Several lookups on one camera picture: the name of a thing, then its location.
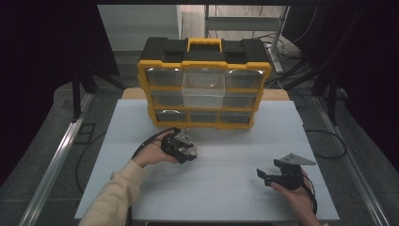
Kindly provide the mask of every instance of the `yellow organizer box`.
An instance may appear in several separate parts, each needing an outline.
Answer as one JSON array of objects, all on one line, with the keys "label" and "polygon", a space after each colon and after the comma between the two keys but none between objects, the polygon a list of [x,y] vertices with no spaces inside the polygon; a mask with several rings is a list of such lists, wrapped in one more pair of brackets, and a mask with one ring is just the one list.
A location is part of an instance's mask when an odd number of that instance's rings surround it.
[{"label": "yellow organizer box", "polygon": [[138,80],[156,126],[250,128],[271,66],[260,40],[149,38]]}]

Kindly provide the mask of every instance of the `person's left hand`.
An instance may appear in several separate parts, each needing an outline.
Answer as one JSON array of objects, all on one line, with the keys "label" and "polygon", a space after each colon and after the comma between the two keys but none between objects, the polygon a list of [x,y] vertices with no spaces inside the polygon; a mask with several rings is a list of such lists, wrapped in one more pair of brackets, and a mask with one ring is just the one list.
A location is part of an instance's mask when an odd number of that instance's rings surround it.
[{"label": "person's left hand", "polygon": [[173,164],[177,163],[176,158],[164,153],[161,150],[161,140],[169,133],[172,132],[167,131],[158,136],[153,142],[144,147],[143,150],[141,150],[141,152],[133,158],[133,161],[141,168],[145,168],[148,165],[154,165],[162,161],[167,161]]}]

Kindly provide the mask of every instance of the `hand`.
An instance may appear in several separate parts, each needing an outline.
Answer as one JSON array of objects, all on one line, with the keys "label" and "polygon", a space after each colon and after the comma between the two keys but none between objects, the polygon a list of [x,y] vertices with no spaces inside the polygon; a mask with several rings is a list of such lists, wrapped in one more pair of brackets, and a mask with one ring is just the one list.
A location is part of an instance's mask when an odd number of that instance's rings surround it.
[{"label": "hand", "polygon": [[171,131],[165,132],[162,135],[156,137],[156,139],[148,144],[141,150],[141,152],[133,158],[133,161],[138,164],[141,168],[145,168],[148,165],[154,165],[162,161],[170,163],[177,163],[176,158],[164,153],[161,150],[161,141],[164,136],[172,133]]},{"label": "hand", "polygon": [[[302,170],[302,174],[306,177],[308,176],[304,170]],[[311,189],[309,180],[306,177],[304,177],[305,185]],[[274,182],[271,183],[271,186],[288,200],[291,208],[295,211],[296,216],[302,225],[321,225],[320,221],[312,211],[311,198],[303,187],[300,187],[297,190],[288,190]]]}]

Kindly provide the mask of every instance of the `black backdrop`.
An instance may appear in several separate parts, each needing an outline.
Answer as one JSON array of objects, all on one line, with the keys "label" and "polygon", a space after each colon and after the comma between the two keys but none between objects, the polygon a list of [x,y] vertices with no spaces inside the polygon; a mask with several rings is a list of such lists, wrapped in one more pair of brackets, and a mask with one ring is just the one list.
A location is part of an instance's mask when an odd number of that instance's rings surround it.
[{"label": "black backdrop", "polygon": [[89,65],[119,73],[96,5],[2,1],[0,29],[3,184],[46,119],[58,87],[73,73],[88,74]]},{"label": "black backdrop", "polygon": [[399,171],[398,54],[399,4],[372,1],[337,72],[348,94],[347,109]]}]

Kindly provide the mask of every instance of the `beige sleeve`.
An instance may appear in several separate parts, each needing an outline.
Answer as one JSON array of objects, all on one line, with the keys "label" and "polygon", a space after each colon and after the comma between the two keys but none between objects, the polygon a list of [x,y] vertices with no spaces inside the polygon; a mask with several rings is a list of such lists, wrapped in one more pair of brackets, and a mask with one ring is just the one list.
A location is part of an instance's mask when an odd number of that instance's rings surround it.
[{"label": "beige sleeve", "polygon": [[146,172],[131,159],[112,173],[79,225],[125,225],[128,208],[137,201]]}]

